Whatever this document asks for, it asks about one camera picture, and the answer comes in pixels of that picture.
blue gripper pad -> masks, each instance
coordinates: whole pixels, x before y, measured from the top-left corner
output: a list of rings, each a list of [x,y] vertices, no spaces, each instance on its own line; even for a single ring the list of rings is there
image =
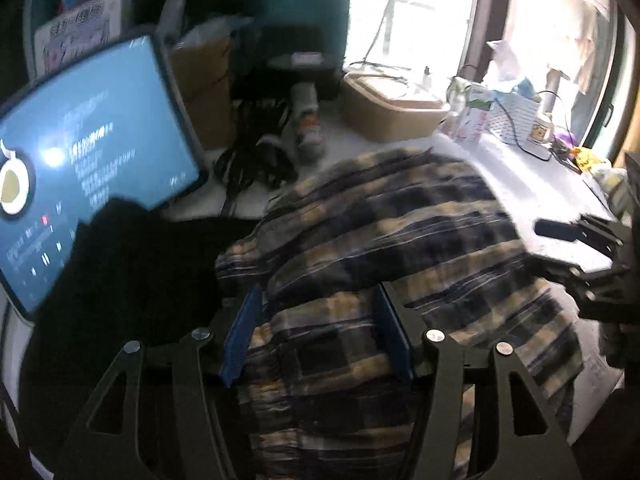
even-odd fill
[[[415,379],[411,346],[382,285],[376,287],[372,307],[373,322],[382,334],[391,367],[401,381],[411,383]]]
[[[254,286],[246,295],[238,315],[226,336],[222,351],[223,361],[220,367],[220,379],[229,388],[242,371],[246,351],[262,310],[262,291]]]

monitor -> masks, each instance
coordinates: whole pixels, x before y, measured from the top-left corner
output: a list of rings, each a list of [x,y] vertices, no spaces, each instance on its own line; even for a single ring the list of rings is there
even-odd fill
[[[152,36],[121,40],[25,91],[0,116],[0,272],[29,317],[76,227],[111,197],[156,208],[205,179]]]

cup with cartoon face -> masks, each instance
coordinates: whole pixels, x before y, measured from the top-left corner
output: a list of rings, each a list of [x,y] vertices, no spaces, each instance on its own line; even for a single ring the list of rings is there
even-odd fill
[[[2,140],[0,150],[6,158],[0,167],[0,207],[7,215],[14,216],[27,205],[30,192],[29,170],[15,151],[5,148]]]

cardboard box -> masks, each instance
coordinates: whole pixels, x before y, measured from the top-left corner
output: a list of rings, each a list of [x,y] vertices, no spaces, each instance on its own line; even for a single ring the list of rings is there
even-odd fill
[[[178,48],[171,64],[187,113],[205,150],[226,148],[236,138],[229,95],[230,41]]]

monitor bezel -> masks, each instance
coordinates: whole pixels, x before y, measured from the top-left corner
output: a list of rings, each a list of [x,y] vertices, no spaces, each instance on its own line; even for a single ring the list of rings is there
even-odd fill
[[[23,100],[29,97],[32,93],[37,91],[42,86],[48,84],[53,79],[57,78],[61,74],[64,74],[66,71],[73,69],[76,65],[82,63],[83,61],[96,56],[104,51],[111,50],[112,48],[116,48],[123,43],[130,43],[131,41],[139,40],[141,38],[149,38],[150,44],[152,45],[153,53],[156,58],[156,65],[158,66],[160,77],[164,86],[167,90],[167,95],[169,97],[169,102],[172,107],[172,111],[174,112],[178,126],[180,127],[182,136],[184,137],[185,142],[187,143],[188,149],[191,153],[194,163],[198,168],[198,177],[192,183],[189,184],[184,189],[177,192],[175,195],[169,197],[162,203],[159,203],[152,210],[161,210],[163,208],[168,207],[172,203],[180,200],[182,197],[185,197],[188,194],[191,194],[193,191],[197,190],[203,184],[207,182],[209,179],[209,172],[207,171],[206,160],[204,157],[204,150],[198,140],[198,137],[191,125],[191,121],[187,115],[187,111],[184,107],[184,103],[182,102],[182,97],[178,90],[178,85],[175,80],[174,74],[171,69],[171,64],[169,60],[168,53],[165,48],[162,47],[162,44],[156,37],[154,33],[154,28],[142,27],[136,28],[135,30],[129,31],[126,34],[121,35],[116,40],[110,41],[107,44],[101,45],[97,47],[95,50],[91,50],[90,52],[84,52],[80,56],[74,58],[73,60],[65,63],[64,65],[58,67],[53,70],[43,78],[37,79],[36,81],[31,82],[27,86],[21,88],[17,91],[12,97],[10,97],[4,104],[0,106],[0,121],[4,119],[4,117],[9,114],[17,105],[19,105]],[[17,295],[14,293],[14,290],[10,286],[7,278],[5,277],[2,269],[0,268],[0,284],[7,294],[8,299],[11,301],[14,309],[17,310],[18,314],[26,321],[33,322],[34,321],[34,313],[36,310],[32,312],[28,311]]]

